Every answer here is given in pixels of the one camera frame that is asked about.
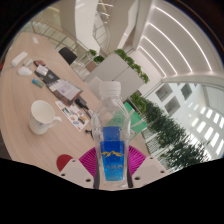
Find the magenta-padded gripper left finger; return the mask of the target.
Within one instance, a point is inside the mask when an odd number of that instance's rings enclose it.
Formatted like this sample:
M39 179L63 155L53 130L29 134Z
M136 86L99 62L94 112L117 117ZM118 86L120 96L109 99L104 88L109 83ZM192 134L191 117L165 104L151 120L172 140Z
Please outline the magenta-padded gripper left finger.
M90 149L79 159L62 154L57 158L59 176L84 188L98 189L99 174L96 151Z

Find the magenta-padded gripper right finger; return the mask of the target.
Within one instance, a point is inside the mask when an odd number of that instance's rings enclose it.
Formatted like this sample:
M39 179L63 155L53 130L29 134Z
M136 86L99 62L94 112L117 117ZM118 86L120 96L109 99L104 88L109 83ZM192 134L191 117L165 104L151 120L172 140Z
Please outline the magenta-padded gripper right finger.
M146 156L133 146L129 147L128 187L140 188L167 175L167 170L153 156Z

